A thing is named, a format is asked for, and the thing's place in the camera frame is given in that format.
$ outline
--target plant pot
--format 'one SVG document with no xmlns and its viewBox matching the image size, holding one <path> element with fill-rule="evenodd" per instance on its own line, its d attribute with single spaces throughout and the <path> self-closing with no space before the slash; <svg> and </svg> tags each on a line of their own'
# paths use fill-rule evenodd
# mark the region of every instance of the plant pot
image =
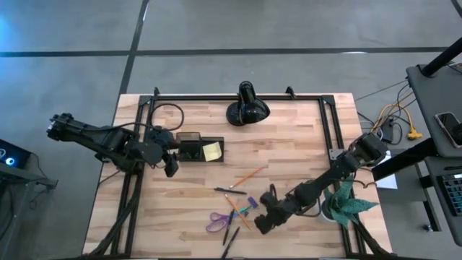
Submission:
<svg viewBox="0 0 462 260">
<path fill-rule="evenodd" d="M 334 218 L 332 217 L 331 211 L 327 207 L 328 203 L 326 203 L 326 200 L 323 201 L 321 204 L 321 215 L 323 215 L 324 219 L 327 220 L 328 222 L 335 222 Z"/>
</svg>

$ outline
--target orange pencil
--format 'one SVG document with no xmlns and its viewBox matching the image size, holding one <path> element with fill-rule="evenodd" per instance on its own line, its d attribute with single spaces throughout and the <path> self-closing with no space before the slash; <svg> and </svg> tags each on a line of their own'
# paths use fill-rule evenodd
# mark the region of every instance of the orange pencil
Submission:
<svg viewBox="0 0 462 260">
<path fill-rule="evenodd" d="M 256 169 L 253 173 L 251 173 L 251 174 L 247 175 L 246 177 L 242 178 L 242 179 L 241 179 L 240 181 L 238 181 L 235 185 L 231 185 L 231 186 L 230 186 L 230 189 L 232 189 L 232 188 L 236 187 L 237 185 L 243 183 L 245 180 L 247 180 L 248 178 L 252 177 L 255 173 L 259 172 L 259 171 L 262 170 L 263 168 L 265 168 L 265 166 Z"/>
<path fill-rule="evenodd" d="M 237 209 L 236 204 L 234 204 L 234 202 L 232 202 L 232 200 L 231 200 L 230 198 L 228 198 L 228 194 L 225 194 L 225 198 L 226 198 L 226 200 L 228 200 L 228 202 L 231 204 L 231 207 L 234 209 L 234 211 L 237 212 L 237 214 L 239 215 L 240 219 L 243 220 L 243 222 L 244 222 L 244 224 L 247 226 L 247 228 L 248 228 L 249 230 L 252 230 L 252 229 L 250 228 L 250 225 L 247 223 L 247 220 L 245 220 L 244 216 L 239 212 L 239 209 Z"/>
</svg>

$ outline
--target lamp base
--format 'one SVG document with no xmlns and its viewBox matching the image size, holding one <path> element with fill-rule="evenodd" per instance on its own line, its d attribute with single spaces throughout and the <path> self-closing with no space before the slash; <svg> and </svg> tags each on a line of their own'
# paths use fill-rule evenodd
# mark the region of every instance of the lamp base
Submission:
<svg viewBox="0 0 462 260">
<path fill-rule="evenodd" d="M 233 126 L 244 126 L 245 123 L 241 123 L 239 119 L 239 103 L 234 102 L 226 110 L 226 119 Z"/>
</svg>

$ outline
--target keyboard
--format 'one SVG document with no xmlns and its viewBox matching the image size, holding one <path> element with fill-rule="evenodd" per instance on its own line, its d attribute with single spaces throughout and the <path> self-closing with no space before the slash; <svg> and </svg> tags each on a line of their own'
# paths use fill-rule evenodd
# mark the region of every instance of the keyboard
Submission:
<svg viewBox="0 0 462 260">
<path fill-rule="evenodd" d="M 439 177 L 446 202 L 454 216 L 462 216 L 462 174 Z"/>
</svg>

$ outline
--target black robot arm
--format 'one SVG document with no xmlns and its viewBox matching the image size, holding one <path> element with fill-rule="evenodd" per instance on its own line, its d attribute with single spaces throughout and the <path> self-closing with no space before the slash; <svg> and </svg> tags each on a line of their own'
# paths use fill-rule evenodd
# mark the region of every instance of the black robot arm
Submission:
<svg viewBox="0 0 462 260">
<path fill-rule="evenodd" d="M 284 199 L 278 201 L 274 191 L 264 193 L 260 202 L 265 205 L 268 214 L 255 219 L 257 228 L 266 234 L 284 224 L 293 214 L 303 215 L 316 204 L 324 189 L 356 172 L 359 167 L 377 165 L 386 151 L 387 147 L 374 134 L 363 134 L 336 158 L 329 170 L 315 180 L 299 184 Z"/>
<path fill-rule="evenodd" d="M 74 120 L 72 114 L 55 115 L 48 127 L 48 137 L 62 142 L 76 142 L 96 152 L 95 157 L 104 161 L 110 159 L 119 170 L 136 173 L 139 163 L 154 167 L 164 160 L 165 173 L 172 177 L 178 165 L 175 154 L 167 151 L 178 148 L 173 135 L 160 126 L 152 126 L 148 131 L 148 141 L 139 142 L 139 135 L 120 126 L 96 127 Z"/>
</svg>

